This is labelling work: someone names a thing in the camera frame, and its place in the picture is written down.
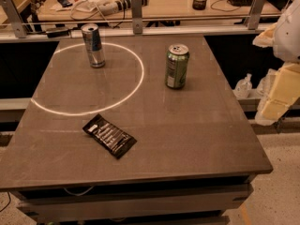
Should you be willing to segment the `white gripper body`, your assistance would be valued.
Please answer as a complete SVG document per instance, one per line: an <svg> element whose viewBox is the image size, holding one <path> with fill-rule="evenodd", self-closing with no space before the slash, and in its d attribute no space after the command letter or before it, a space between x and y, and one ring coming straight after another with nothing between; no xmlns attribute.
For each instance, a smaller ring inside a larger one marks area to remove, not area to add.
<svg viewBox="0 0 300 225"><path fill-rule="evenodd" d="M278 19L273 52L284 62L300 62L300 0L294 0Z"/></svg>

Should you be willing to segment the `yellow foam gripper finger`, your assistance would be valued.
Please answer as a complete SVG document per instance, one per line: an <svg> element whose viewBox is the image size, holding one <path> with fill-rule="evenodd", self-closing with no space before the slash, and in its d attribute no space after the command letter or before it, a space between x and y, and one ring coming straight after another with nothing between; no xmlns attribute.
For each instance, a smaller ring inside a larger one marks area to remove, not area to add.
<svg viewBox="0 0 300 225"><path fill-rule="evenodd" d="M276 25L276 23L273 23L268 28L266 28L263 32L261 32L253 39L252 44L261 48L272 47L274 43L274 32Z"/></svg>
<svg viewBox="0 0 300 225"><path fill-rule="evenodd" d="M277 121L300 98L300 64L286 62L277 71L262 116Z"/></svg>

